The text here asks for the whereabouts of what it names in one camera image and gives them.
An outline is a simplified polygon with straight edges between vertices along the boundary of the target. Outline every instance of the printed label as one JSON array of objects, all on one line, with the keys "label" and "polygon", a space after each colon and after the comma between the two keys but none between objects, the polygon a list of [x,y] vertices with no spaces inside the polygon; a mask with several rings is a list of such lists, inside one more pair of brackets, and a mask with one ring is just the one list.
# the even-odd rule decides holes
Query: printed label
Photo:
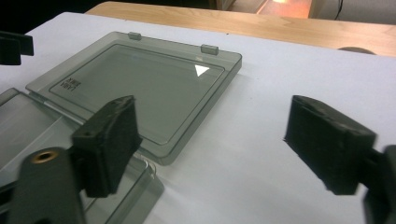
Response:
[{"label": "printed label", "polygon": [[67,89],[68,91],[73,91],[75,90],[79,85],[81,84],[81,82],[73,79],[73,78],[68,78],[66,80],[64,80],[61,83],[61,87],[64,89]]}]

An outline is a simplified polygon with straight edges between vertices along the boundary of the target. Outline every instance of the cable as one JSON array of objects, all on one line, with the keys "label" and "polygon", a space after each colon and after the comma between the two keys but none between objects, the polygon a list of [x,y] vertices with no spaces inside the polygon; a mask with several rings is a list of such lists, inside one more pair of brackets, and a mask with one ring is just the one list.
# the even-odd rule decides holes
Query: cable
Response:
[{"label": "cable", "polygon": [[338,12],[334,18],[335,21],[338,19],[338,16],[340,15],[341,10],[343,9],[343,4],[344,4],[344,0],[338,0]]}]

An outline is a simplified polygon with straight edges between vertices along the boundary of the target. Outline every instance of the plastic tab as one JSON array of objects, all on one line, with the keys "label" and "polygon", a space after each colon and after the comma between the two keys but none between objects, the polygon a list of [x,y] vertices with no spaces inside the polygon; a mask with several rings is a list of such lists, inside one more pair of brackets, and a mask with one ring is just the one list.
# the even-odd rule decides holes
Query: plastic tab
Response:
[{"label": "plastic tab", "polygon": [[130,32],[130,33],[128,33],[128,36],[132,40],[141,40],[142,39],[142,35],[139,33]]},{"label": "plastic tab", "polygon": [[210,45],[202,45],[201,46],[201,52],[205,53],[205,54],[218,55],[219,54],[219,47],[210,46]]}]

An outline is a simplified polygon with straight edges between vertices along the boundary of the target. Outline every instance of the white triangle sticker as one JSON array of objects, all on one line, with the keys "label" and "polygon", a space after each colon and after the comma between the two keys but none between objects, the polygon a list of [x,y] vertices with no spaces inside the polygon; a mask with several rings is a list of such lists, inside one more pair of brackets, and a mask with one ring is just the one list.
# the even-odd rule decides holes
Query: white triangle sticker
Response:
[{"label": "white triangle sticker", "polygon": [[206,72],[209,68],[201,65],[195,65],[195,70],[197,71],[197,76],[200,76],[204,72]]}]

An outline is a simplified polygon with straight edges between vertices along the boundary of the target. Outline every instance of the screw hole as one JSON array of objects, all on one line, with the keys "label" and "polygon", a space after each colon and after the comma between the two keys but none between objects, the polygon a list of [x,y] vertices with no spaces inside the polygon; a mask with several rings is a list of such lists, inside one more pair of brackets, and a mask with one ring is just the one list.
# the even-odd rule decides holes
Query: screw hole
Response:
[{"label": "screw hole", "polygon": [[32,159],[33,163],[43,163],[46,161],[51,161],[58,156],[58,152],[56,151],[44,151],[38,155],[35,155]]}]

